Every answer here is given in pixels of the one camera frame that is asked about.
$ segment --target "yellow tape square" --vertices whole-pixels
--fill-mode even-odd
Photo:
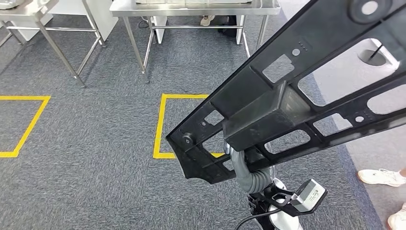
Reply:
[[[18,156],[18,152],[23,147],[25,140],[27,140],[28,135],[34,128],[39,116],[41,115],[50,98],[51,96],[0,96],[1,101],[42,101],[38,111],[35,113],[27,129],[23,133],[20,141],[18,141],[17,146],[12,152],[0,152],[0,158],[12,158]]]
[[[173,152],[160,152],[166,100],[167,99],[205,99],[206,97],[208,97],[208,94],[164,94],[164,93],[162,94],[161,104],[159,106],[157,133],[155,134],[155,143],[154,143],[154,156],[153,157],[155,159],[175,159],[175,154]],[[224,153],[222,153],[222,152],[213,152],[212,153],[212,155],[214,157],[220,157],[223,154]]]

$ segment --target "gray corrugated hose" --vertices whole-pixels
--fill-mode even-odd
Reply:
[[[250,172],[245,163],[244,151],[237,152],[229,144],[225,144],[224,151],[231,157],[234,171],[236,172],[237,182],[247,193],[258,193],[266,188],[271,182],[272,177],[270,169],[262,169],[256,172]]]

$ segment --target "black plastic frame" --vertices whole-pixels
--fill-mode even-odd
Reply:
[[[369,99],[406,83],[406,0],[377,1],[378,9],[370,15],[361,13],[366,2],[311,0],[177,125],[166,139],[186,178],[214,184],[235,177],[234,171],[223,166],[228,155],[215,158],[202,145],[220,131],[235,150],[245,151],[253,172],[406,124],[406,108],[378,115],[367,106]],[[398,70],[330,104],[313,104],[298,82],[366,38],[381,41],[401,62]],[[293,55],[294,49],[300,54]],[[283,54],[294,70],[272,83],[262,71]],[[213,110],[224,120],[215,126],[202,125]],[[353,127],[325,137],[313,123],[335,113]],[[360,123],[355,121],[358,116],[364,118]],[[265,143],[297,129],[305,131],[310,141],[278,154],[265,149]]]

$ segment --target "round hole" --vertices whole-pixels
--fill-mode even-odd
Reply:
[[[297,56],[297,55],[300,54],[300,50],[299,49],[294,49],[294,50],[292,50],[292,54],[293,54],[293,56]]]
[[[370,15],[370,14],[374,13],[377,8],[378,8],[377,2],[369,1],[362,6],[361,11],[365,15]]]
[[[362,116],[358,116],[355,118],[355,121],[360,123],[360,122],[364,121],[364,118]]]

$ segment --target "white sneaker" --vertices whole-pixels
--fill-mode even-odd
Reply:
[[[389,230],[405,230],[406,229],[406,203],[400,211],[391,215],[388,218]]]
[[[358,171],[358,178],[367,184],[386,184],[392,187],[399,187],[406,184],[406,177],[399,172],[388,171],[386,169]]]
[[[200,21],[200,25],[209,26],[210,22],[213,21],[214,15],[203,16],[202,20]]]

